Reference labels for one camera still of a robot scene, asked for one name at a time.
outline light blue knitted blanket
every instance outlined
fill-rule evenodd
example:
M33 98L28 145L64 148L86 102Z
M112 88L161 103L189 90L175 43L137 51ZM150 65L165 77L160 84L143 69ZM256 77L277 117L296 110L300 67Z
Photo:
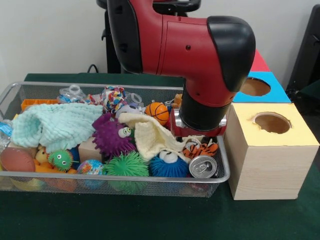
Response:
M71 149L91 137L102 112L102 106L84 103L35 105L12 121L11 141L25 148L41 144L47 153Z

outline small basketball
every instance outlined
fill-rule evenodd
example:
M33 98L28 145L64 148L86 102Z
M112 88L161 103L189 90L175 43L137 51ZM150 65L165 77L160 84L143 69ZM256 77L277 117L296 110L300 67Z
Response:
M146 106L144 113L156 119L162 126L164 126L169 119L168 108L162 102L149 104Z

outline orange stuffed tiger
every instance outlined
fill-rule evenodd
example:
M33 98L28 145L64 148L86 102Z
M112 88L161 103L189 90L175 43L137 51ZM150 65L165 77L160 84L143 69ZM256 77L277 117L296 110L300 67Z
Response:
M189 159L194 159L197 156L200 155L207 155L210 157L213 157L216 155L218 150L218 144L212 143L212 144L198 144L197 142L190 141L188 142L184 149L183 149L183 154Z

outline green table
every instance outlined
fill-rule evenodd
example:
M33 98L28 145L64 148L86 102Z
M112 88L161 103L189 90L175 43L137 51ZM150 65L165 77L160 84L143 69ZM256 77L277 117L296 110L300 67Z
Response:
M26 80L125 84L119 78L143 84L139 76L111 81L107 74L29 74ZM143 78L148 85L183 82ZM320 173L313 165L297 200L234 201L227 183L211 198L0 192L0 226L0 240L318 240Z

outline metal basket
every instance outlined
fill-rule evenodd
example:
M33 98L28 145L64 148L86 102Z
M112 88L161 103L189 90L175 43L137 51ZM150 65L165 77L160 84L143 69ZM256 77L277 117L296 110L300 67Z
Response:
M13 119L21 113L24 99L55 99L59 89L69 83L19 82L8 86L0 96L0 118ZM85 94L101 93L105 85L78 84ZM145 103L152 100L171 100L180 87L122 85L128 92L139 94ZM108 175L81 175L37 172L0 171L0 190L43 193L77 193L108 195L143 195L175 197L211 197L220 183L228 180L230 169L225 145L217 137L219 151L215 155L218 164L217 178L129 177Z

